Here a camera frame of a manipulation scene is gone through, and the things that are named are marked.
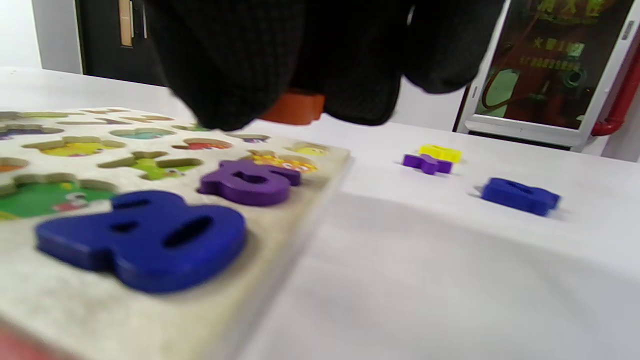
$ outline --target purple number 6 puzzle piece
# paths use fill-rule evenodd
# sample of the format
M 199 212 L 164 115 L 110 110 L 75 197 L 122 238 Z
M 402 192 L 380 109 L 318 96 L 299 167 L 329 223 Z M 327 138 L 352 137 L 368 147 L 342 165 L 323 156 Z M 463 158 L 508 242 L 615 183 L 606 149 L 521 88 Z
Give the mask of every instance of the purple number 6 puzzle piece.
M 299 172 L 252 160 L 221 161 L 220 168 L 203 176 L 199 193 L 217 195 L 249 206 L 270 206 L 286 201 L 291 186 L 300 185 Z

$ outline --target yellow puzzle piece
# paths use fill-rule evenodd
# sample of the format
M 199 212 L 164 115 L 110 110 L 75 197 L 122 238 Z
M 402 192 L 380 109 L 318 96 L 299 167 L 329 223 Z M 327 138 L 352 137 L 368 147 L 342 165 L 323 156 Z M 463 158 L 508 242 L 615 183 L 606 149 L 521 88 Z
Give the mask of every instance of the yellow puzzle piece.
M 449 149 L 437 145 L 424 145 L 420 148 L 420 154 L 427 154 L 432 158 L 444 161 L 450 161 L 452 163 L 459 163 L 462 159 L 462 152 L 456 149 Z

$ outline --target blue puzzle piece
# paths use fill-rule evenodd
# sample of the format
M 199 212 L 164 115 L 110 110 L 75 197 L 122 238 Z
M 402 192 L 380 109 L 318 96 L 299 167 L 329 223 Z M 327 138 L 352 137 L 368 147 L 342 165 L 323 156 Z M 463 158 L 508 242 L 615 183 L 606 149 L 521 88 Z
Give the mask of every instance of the blue puzzle piece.
M 545 217 L 556 209 L 560 196 L 541 188 L 493 177 L 484 186 L 484 200 Z
M 220 273 L 242 252 L 246 224 L 224 206 L 188 206 L 170 192 L 111 199 L 113 211 L 57 218 L 36 228 L 38 249 L 66 263 L 113 272 L 148 293 L 179 291 Z

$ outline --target orange object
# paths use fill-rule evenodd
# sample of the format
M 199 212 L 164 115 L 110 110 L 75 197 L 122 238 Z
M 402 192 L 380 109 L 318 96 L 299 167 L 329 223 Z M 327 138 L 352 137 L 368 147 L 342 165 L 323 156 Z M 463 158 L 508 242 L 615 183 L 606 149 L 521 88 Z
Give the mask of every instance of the orange object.
M 260 119 L 290 125 L 309 125 L 320 119 L 324 95 L 289 90 Z
M 21 337 L 0 329 L 0 359 L 2 360 L 56 360 L 60 357 L 48 354 L 44 349 L 24 341 Z

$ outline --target white table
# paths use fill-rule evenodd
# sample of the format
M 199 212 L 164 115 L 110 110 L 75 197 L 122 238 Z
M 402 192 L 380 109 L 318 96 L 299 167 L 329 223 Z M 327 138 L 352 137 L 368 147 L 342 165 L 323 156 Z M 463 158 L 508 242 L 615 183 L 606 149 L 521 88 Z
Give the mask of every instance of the white table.
M 0 111 L 125 106 L 190 116 L 164 88 L 0 70 Z M 401 124 L 252 132 L 346 147 L 355 164 L 242 360 L 640 358 L 640 167 Z M 454 174 L 398 163 L 425 143 Z M 505 177 L 563 196 L 551 217 L 485 202 Z

